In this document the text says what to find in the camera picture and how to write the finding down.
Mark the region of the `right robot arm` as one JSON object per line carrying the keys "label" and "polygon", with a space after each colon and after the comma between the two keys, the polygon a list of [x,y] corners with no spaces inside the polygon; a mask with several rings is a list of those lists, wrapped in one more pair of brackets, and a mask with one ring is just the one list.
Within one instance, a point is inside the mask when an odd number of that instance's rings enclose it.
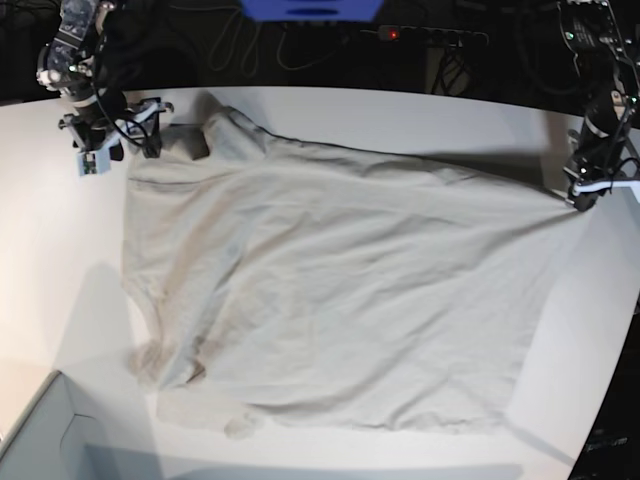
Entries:
{"label": "right robot arm", "polygon": [[129,46],[113,25],[125,11],[124,1],[62,1],[58,31],[39,53],[36,80],[72,109],[58,128],[70,133],[82,176],[109,171],[125,145],[159,157],[160,115],[174,110],[159,97],[126,98],[123,84],[133,70],[116,57]]}

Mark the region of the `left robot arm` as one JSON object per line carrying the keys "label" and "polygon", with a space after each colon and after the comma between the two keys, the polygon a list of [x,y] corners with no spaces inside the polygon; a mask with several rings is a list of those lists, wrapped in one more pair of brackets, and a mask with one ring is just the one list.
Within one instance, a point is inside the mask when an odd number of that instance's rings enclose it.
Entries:
{"label": "left robot arm", "polygon": [[639,152],[630,139],[639,115],[639,40],[618,24],[612,1],[560,1],[564,43],[581,78],[593,84],[581,128],[568,132],[566,202],[580,212],[606,193],[639,195]]}

